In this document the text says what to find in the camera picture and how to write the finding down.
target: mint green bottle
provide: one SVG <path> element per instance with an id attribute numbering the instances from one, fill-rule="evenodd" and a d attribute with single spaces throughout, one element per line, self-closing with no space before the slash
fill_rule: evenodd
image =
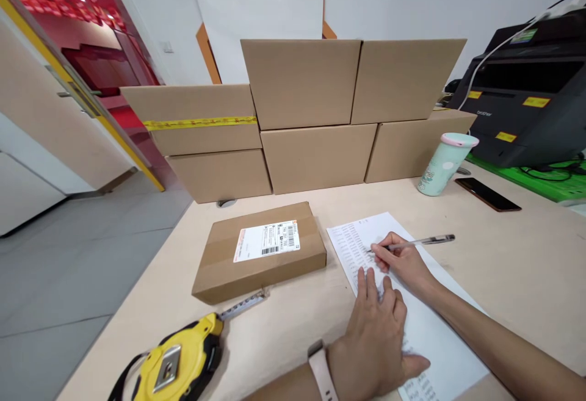
<path id="1" fill-rule="evenodd" d="M 441 194 L 447 182 L 478 142 L 476 137 L 458 132 L 442 134 L 439 146 L 419 180 L 417 190 L 430 197 Z"/>

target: small cardboard box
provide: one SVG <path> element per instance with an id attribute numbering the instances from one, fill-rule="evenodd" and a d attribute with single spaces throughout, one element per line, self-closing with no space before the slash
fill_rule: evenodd
<path id="1" fill-rule="evenodd" d="M 262 150 L 173 156 L 167 162 L 198 204 L 272 193 Z"/>
<path id="2" fill-rule="evenodd" d="M 445 132 L 466 134 L 476 114 L 434 111 L 427 120 L 382 123 L 368 163 L 366 182 L 421 176 Z"/>
<path id="3" fill-rule="evenodd" d="M 241 230 L 297 221 L 300 249 L 234 262 Z M 252 293 L 325 267 L 326 251 L 309 203 L 219 221 L 212 225 L 192 295 L 209 305 Z"/>
<path id="4" fill-rule="evenodd" d="M 364 41 L 352 124 L 428 118 L 464 44 L 464 39 Z"/>
<path id="5" fill-rule="evenodd" d="M 261 130 L 347 125 L 359 40 L 241 40 Z"/>
<path id="6" fill-rule="evenodd" d="M 143 122 L 256 115 L 248 84 L 125 87 L 121 92 Z M 164 156 L 261 148 L 256 123 L 165 129 L 151 136 Z"/>
<path id="7" fill-rule="evenodd" d="M 359 184 L 377 125 L 261 131 L 275 193 Z"/>

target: wooden table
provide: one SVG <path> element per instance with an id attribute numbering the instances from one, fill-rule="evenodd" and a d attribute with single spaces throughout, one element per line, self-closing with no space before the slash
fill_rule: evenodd
<path id="1" fill-rule="evenodd" d="M 581 375 L 586 374 L 586 219 L 485 170 L 472 175 L 520 205 L 497 213 L 450 182 L 440 197 L 421 195 L 417 179 L 238 200 L 227 209 L 192 204 L 59 400 L 103 401 L 137 353 L 211 311 L 190 295 L 215 221 L 309 201 L 328 250 L 325 269 L 273 286 L 270 298 L 228 324 L 226 352 L 204 399 L 236 400 L 306 360 L 316 339 L 345 331 L 354 294 L 326 228 L 389 211 L 414 237 L 454 233 L 428 248 L 495 320 Z M 394 392 L 389 399 L 399 400 Z M 511 399 L 489 375 L 461 399 Z"/>

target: white cable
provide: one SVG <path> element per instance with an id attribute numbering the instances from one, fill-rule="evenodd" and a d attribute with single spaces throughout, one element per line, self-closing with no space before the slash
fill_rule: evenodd
<path id="1" fill-rule="evenodd" d="M 472 77 L 470 78 L 470 83 L 468 84 L 468 89 L 466 91 L 466 96 L 464 97 L 464 100 L 462 101 L 462 103 L 460 104 L 460 106 L 458 107 L 458 111 L 462 109 L 462 107 L 464 106 L 464 104 L 466 103 L 466 101 L 468 100 L 468 96 L 470 95 L 470 90 L 472 89 L 472 84 L 474 83 L 474 78 L 476 77 L 476 72 L 478 71 L 478 69 L 482 66 L 482 64 L 484 64 L 484 62 L 490 57 L 490 55 L 492 55 L 492 53 L 496 52 L 499 48 L 503 47 L 506 43 L 508 43 L 511 39 L 515 38 L 517 35 L 522 34 L 523 32 L 525 32 L 526 30 L 528 30 L 530 27 L 532 27 L 534 24 L 537 24 L 539 21 L 541 21 L 543 18 L 547 18 L 549 16 L 549 12 L 545 11 L 543 12 L 541 15 L 536 16 L 535 19 L 529 23 L 524 29 L 521 29 L 520 31 L 518 31 L 517 33 L 515 33 L 513 36 L 511 36 L 510 38 L 504 40 L 502 43 L 500 43 L 499 45 L 497 45 L 497 47 L 495 47 L 492 52 L 490 52 L 489 54 L 487 54 L 481 61 L 480 63 L 476 66 L 476 68 L 474 69 L 474 72 L 472 74 Z"/>

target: black printer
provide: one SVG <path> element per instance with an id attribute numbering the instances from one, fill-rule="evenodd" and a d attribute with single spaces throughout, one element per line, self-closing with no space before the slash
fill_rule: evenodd
<path id="1" fill-rule="evenodd" d="M 450 108 L 466 97 L 479 62 L 527 24 L 499 29 L 475 57 Z M 570 160 L 586 148 L 586 9 L 541 20 L 479 68 L 462 107 L 478 115 L 472 152 L 498 167 Z"/>

